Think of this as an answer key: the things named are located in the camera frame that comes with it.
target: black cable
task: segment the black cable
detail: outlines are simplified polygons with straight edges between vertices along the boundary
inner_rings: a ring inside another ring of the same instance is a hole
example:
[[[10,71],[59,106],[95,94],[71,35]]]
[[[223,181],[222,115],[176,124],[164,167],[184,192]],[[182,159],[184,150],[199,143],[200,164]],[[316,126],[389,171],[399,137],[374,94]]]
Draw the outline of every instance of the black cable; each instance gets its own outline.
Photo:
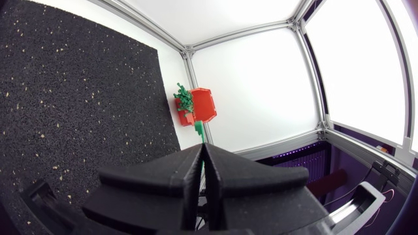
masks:
[[[368,172],[367,172],[367,174],[363,177],[363,179],[360,181],[360,183],[361,182],[363,182],[366,178],[367,178],[367,176],[370,174],[370,172],[372,171],[372,169],[373,169],[373,166],[372,167],[370,167],[369,169],[368,169]],[[342,196],[340,196],[339,198],[337,198],[337,199],[335,199],[335,200],[333,200],[333,201],[330,201],[330,202],[328,202],[328,203],[326,203],[325,205],[324,205],[324,207],[325,206],[328,206],[329,204],[332,204],[332,203],[334,203],[334,202],[336,202],[336,201],[338,201],[338,200],[341,200],[341,199],[343,199],[343,198],[345,198],[346,196],[348,196],[348,195],[350,195],[350,193],[352,193],[359,185],[360,185],[360,183],[358,184],[358,185],[356,185],[352,190],[350,190],[348,193],[346,193],[346,194],[344,194],[344,195],[342,195]]]

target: red container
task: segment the red container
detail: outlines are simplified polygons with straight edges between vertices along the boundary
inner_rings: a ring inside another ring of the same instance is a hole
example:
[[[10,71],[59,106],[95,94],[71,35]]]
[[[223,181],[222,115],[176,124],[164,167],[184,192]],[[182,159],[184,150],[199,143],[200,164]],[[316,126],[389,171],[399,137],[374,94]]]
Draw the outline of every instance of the red container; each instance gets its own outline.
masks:
[[[209,89],[197,88],[192,89],[191,94],[193,95],[193,109],[195,111],[193,115],[194,121],[203,121],[207,123],[216,116],[216,109],[214,100],[212,98],[212,93]],[[180,99],[175,99],[177,108],[180,107]],[[185,127],[192,125],[193,121],[188,121],[184,116],[186,113],[185,110],[178,111],[178,116],[180,118],[180,123]]]

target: black speckled mat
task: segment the black speckled mat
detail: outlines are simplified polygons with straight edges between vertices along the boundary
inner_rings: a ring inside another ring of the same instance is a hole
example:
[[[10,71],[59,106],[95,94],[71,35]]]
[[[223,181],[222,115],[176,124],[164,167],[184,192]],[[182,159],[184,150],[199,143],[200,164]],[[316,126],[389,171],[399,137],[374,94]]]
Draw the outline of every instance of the black speckled mat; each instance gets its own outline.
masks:
[[[29,1],[0,14],[0,200],[20,232],[46,233],[19,195],[36,179],[81,213],[101,166],[180,149],[155,49]]]

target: white panel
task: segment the white panel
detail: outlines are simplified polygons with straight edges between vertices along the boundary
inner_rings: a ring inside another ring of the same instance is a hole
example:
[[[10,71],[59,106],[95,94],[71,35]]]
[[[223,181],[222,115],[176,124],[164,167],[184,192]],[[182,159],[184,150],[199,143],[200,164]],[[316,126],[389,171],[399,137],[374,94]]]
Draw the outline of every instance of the white panel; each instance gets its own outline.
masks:
[[[402,144],[402,71],[376,0],[325,1],[306,30],[321,69],[331,120]]]
[[[413,86],[415,90],[415,127],[418,125],[418,36],[415,28],[412,24],[410,15],[408,14],[405,5],[399,0],[386,0],[389,7],[391,8],[394,19],[396,20],[402,38],[404,39],[406,51],[410,59],[410,66],[412,71]],[[413,142],[412,149],[418,152],[418,132],[417,128],[413,130]]]
[[[280,29],[232,40],[193,57],[199,86],[212,90],[214,144],[239,151],[315,129],[318,116],[296,35]]]
[[[125,0],[183,44],[289,19],[300,0]]]
[[[147,32],[139,29],[137,26],[87,0],[35,1],[52,7],[60,8],[61,10],[65,10],[75,15],[79,15],[83,18],[109,27],[119,33],[131,37],[132,39],[157,49],[165,93],[169,101],[171,116],[174,122],[174,128],[176,129],[180,148],[185,149],[190,146],[194,146],[195,144],[201,143],[202,140],[196,134],[194,128],[182,127],[180,125],[176,105],[174,104],[174,97],[172,94],[177,93],[177,82],[180,82],[186,88],[189,86],[189,80],[187,79],[184,62],[178,52],[160,40],[156,39],[155,37],[151,36]]]

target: wire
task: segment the wire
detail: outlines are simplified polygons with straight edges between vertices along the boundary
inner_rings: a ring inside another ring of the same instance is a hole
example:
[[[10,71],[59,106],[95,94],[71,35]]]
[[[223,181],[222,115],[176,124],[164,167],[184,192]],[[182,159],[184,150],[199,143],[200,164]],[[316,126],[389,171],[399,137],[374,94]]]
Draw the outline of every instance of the wire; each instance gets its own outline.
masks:
[[[391,199],[389,199],[388,201],[384,201],[384,202],[390,202],[392,199],[393,199],[393,197],[394,197],[394,190],[393,189],[389,189],[388,191],[386,191],[386,192],[384,192],[384,193],[382,193],[383,195],[385,195],[386,193],[388,193],[388,192],[392,192],[392,197],[391,197]]]
[[[367,178],[367,176],[370,174],[370,172],[372,171],[372,167],[370,167],[369,169],[368,169],[368,172],[367,172],[367,174],[363,177],[363,179],[360,181],[360,183],[361,182],[363,182],[366,178]],[[339,198],[337,198],[337,199],[335,199],[335,200],[333,200],[333,201],[330,201],[330,202],[328,202],[328,203],[326,203],[326,204],[324,204],[324,207],[325,206],[328,206],[329,204],[332,204],[332,203],[334,203],[334,202],[336,202],[336,201],[339,201],[339,200],[341,200],[341,199],[343,199],[343,198],[345,198],[346,196],[348,196],[348,195],[350,195],[350,193],[352,193],[359,185],[360,185],[360,183],[358,184],[358,185],[356,185],[352,190],[350,190],[348,193],[346,193],[346,194],[344,194],[344,195],[342,195],[341,197],[339,197]]]
[[[373,221],[372,221],[370,224],[368,224],[368,225],[364,226],[364,228],[367,228],[367,227],[369,227],[370,225],[373,225],[374,221],[376,220],[376,218],[377,218],[377,217],[378,217],[378,215],[379,215],[379,212],[380,212],[380,208],[378,209],[378,212],[376,212],[376,216],[374,217]]]
[[[392,192],[392,197],[391,197],[391,199],[389,199],[388,201],[383,201],[384,203],[386,203],[386,202],[390,202],[392,199],[393,199],[393,197],[394,197],[394,190],[393,189],[389,189],[388,191],[386,191],[386,192],[384,192],[384,193],[382,193],[383,195],[385,195],[385,194],[387,194],[388,192]],[[378,217],[378,215],[379,215],[379,212],[380,212],[380,208],[378,209],[378,212],[376,213],[376,216],[374,217],[374,219],[373,219],[373,221],[370,223],[370,224],[368,224],[368,225],[365,225],[364,226],[364,228],[367,228],[367,227],[369,227],[370,225],[372,225],[373,223],[374,223],[374,221],[376,220],[376,218]]]

